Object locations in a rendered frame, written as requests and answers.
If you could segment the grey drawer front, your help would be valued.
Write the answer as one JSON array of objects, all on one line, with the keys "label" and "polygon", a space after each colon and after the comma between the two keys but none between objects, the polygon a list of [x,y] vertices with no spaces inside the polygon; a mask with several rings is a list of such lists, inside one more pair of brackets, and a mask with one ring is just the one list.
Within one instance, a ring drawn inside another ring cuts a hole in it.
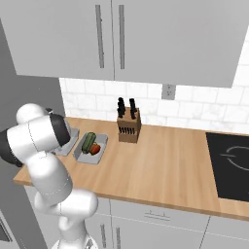
[{"label": "grey drawer front", "polygon": [[[110,200],[112,215],[119,218],[148,222],[152,224],[166,225],[173,228],[186,229],[190,231],[205,231],[209,217],[193,212],[162,208],[144,204],[138,204],[120,200]],[[158,220],[144,217],[145,212],[152,210],[153,213],[164,212],[170,216],[170,221]]]},{"label": "grey drawer front", "polygon": [[207,231],[237,239],[249,240],[249,222],[212,216]]}]

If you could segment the green cucumber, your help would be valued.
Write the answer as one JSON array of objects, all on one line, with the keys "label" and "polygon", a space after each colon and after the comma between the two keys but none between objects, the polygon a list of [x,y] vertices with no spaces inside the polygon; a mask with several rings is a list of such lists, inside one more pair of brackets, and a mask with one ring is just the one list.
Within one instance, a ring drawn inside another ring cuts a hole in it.
[{"label": "green cucumber", "polygon": [[86,136],[86,139],[82,145],[82,152],[84,154],[88,154],[91,145],[93,144],[93,142],[95,141],[96,138],[96,134],[94,132],[89,132]]}]

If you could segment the grey wall outlet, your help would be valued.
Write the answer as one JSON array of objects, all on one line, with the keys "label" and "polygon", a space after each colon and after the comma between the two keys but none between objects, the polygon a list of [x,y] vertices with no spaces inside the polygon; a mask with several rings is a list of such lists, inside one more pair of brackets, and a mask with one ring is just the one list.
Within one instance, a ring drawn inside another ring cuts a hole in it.
[{"label": "grey wall outlet", "polygon": [[174,100],[175,99],[176,87],[174,85],[163,85],[161,98],[165,100]]}]

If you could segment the wide grey lower cupboard door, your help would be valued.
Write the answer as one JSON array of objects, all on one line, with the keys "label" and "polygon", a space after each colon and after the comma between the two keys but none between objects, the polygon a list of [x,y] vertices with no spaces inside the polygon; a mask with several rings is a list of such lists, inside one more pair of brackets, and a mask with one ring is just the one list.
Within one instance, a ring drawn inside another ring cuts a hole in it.
[{"label": "wide grey lower cupboard door", "polygon": [[116,227],[121,230],[121,249],[200,249],[203,231],[190,231],[147,222],[112,218],[114,244]]}]

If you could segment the wide grey cupboard door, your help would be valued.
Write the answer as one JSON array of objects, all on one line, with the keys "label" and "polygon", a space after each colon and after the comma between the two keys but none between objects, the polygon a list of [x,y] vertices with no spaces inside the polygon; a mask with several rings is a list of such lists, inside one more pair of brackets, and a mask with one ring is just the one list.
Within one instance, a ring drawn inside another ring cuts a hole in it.
[{"label": "wide grey cupboard door", "polygon": [[112,218],[114,244],[116,227],[121,230],[121,249],[200,249],[203,231],[190,231],[147,222]]},{"label": "wide grey cupboard door", "polygon": [[112,0],[112,13],[117,81],[232,86],[249,27],[249,0]]}]

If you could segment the grey vegetable container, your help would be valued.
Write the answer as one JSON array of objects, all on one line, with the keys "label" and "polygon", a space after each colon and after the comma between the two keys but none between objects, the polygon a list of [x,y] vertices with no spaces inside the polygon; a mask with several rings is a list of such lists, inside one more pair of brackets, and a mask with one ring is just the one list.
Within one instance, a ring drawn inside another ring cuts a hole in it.
[{"label": "grey vegetable container", "polygon": [[90,163],[90,164],[99,164],[101,161],[101,158],[104,154],[105,148],[107,146],[108,142],[108,135],[103,133],[97,133],[95,142],[100,146],[100,151],[96,155],[91,154],[84,154],[82,152],[82,146],[84,144],[84,141],[87,137],[87,134],[84,133],[84,135],[81,137],[78,145],[76,146],[73,157],[77,162],[81,163]]}]

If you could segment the narrow grey lower cupboard door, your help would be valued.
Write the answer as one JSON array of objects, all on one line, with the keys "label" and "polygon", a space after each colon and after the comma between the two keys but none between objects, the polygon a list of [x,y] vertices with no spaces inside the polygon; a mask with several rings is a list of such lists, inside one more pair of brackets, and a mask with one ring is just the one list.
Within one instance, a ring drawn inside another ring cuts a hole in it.
[{"label": "narrow grey lower cupboard door", "polygon": [[[102,246],[101,224],[105,225],[106,248]],[[93,216],[86,219],[86,227],[89,235],[97,243],[98,249],[113,249],[110,201],[108,198],[100,197],[98,199],[97,210]]]}]

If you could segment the grey fridge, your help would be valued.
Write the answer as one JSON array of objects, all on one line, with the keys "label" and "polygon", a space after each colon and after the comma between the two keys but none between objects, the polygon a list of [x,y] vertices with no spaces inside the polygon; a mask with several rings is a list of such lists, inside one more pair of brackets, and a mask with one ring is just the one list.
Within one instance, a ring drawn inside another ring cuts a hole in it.
[{"label": "grey fridge", "polygon": [[[64,113],[57,78],[26,77],[16,73],[0,21],[0,131],[17,123],[16,113],[26,103],[36,103]],[[33,208],[36,190],[14,182],[19,168],[0,158],[0,210],[15,249],[52,249],[58,240],[57,218]]]}]

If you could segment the wide grey upper cupboard door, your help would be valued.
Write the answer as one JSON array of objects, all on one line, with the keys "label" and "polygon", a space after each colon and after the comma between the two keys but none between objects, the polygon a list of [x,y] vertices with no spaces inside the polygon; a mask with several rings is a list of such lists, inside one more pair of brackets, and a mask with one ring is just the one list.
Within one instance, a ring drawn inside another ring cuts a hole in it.
[{"label": "wide grey upper cupboard door", "polygon": [[117,81],[232,86],[249,27],[249,0],[112,0],[112,13]]}]

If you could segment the black hob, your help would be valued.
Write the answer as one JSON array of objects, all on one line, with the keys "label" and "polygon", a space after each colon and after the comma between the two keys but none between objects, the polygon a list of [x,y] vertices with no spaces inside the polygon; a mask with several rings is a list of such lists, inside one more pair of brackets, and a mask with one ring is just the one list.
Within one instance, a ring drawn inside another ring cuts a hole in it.
[{"label": "black hob", "polygon": [[219,198],[249,202],[249,136],[206,133]]}]

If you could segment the wooden knife block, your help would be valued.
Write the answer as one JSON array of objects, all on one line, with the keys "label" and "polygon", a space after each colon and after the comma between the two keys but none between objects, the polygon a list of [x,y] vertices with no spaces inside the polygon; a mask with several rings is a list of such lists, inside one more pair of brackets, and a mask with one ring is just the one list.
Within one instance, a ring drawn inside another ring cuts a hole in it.
[{"label": "wooden knife block", "polygon": [[127,143],[137,143],[141,129],[141,119],[139,108],[136,108],[134,118],[130,114],[130,108],[126,107],[123,116],[117,117],[119,141]]}]

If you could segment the grey meat container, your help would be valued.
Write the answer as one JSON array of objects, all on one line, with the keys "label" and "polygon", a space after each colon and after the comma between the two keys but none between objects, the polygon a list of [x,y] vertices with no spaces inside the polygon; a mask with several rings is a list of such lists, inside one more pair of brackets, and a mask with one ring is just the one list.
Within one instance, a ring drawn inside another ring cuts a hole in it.
[{"label": "grey meat container", "polygon": [[72,128],[71,129],[71,138],[70,138],[69,142],[66,143],[65,145],[63,145],[62,147],[58,147],[58,148],[54,149],[53,153],[57,156],[66,157],[71,152],[72,148],[74,147],[74,145],[78,141],[79,133],[80,133],[80,130],[78,128]]}]

